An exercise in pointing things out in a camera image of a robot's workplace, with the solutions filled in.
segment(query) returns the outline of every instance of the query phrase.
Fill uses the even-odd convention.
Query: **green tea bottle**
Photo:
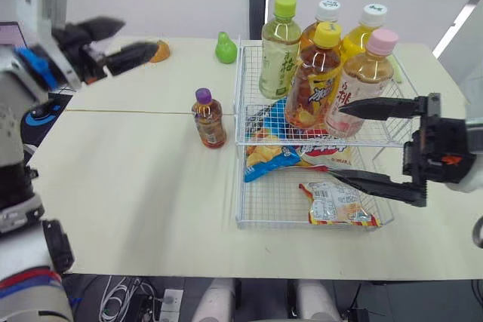
[[[293,21],[296,0],[275,0],[275,18],[262,28],[260,92],[277,100],[287,95],[297,68],[300,27]]]

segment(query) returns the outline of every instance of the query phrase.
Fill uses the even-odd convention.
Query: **iced tea bottle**
[[[351,137],[361,129],[363,119],[340,112],[339,108],[352,101],[382,94],[394,76],[394,69],[387,57],[397,41],[398,35],[391,30],[374,30],[365,53],[347,60],[334,102],[325,117],[328,133],[336,137]]]
[[[196,103],[191,111],[195,117],[196,128],[206,147],[218,149],[226,141],[226,131],[221,118],[221,105],[211,98],[207,88],[199,88],[196,93]]]
[[[316,22],[307,26],[302,32],[299,52],[314,44],[313,38],[318,24],[322,22],[337,23],[339,20],[339,10],[340,3],[337,0],[322,0],[318,3],[317,13],[315,13]]]
[[[372,32],[384,24],[387,8],[382,4],[367,4],[362,10],[357,28],[351,30],[342,40],[340,54],[344,64],[349,58],[365,52]]]
[[[324,121],[334,85],[340,74],[338,47],[341,28],[323,22],[317,25],[314,44],[302,50],[302,63],[295,72],[285,105],[285,118],[296,128],[311,128]]]

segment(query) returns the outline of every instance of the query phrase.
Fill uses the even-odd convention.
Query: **wire shelf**
[[[338,139],[317,130],[298,130],[288,123],[278,125],[278,131],[272,132],[279,140],[273,138],[254,138],[257,130],[263,127],[263,120],[268,112],[281,113],[273,108],[275,100],[265,98],[259,88],[258,81],[261,70],[261,46],[245,46],[240,48],[241,56],[237,68],[237,95],[235,98],[236,142],[239,145],[332,145],[332,146],[380,146],[401,147],[411,138],[411,120],[389,118],[387,121],[367,120],[361,130],[353,137]],[[398,77],[401,82],[408,84],[411,94],[403,95],[395,81],[391,81],[384,90],[382,97],[414,98],[417,96],[411,81],[404,69],[399,67]]]
[[[361,153],[352,147],[352,166],[358,170],[367,170]],[[285,167],[274,170],[252,182],[243,181],[245,169],[245,147],[239,147],[238,210],[236,220],[239,228],[358,228],[374,230],[394,220],[389,202],[357,191],[362,207],[374,215],[380,226],[357,225],[312,225],[309,223],[310,202],[299,189],[300,183],[333,182],[342,184],[327,173],[310,170],[307,167]]]

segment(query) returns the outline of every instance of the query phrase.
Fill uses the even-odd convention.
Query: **green pear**
[[[236,45],[225,32],[218,33],[217,46],[214,49],[221,63],[233,63],[236,60]]]

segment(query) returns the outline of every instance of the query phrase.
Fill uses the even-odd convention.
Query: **white bottle cap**
[[[376,28],[384,24],[387,8],[382,4],[367,4],[362,11],[360,24]]]
[[[337,0],[322,0],[318,3],[315,18],[319,22],[337,22],[339,20],[340,3]]]

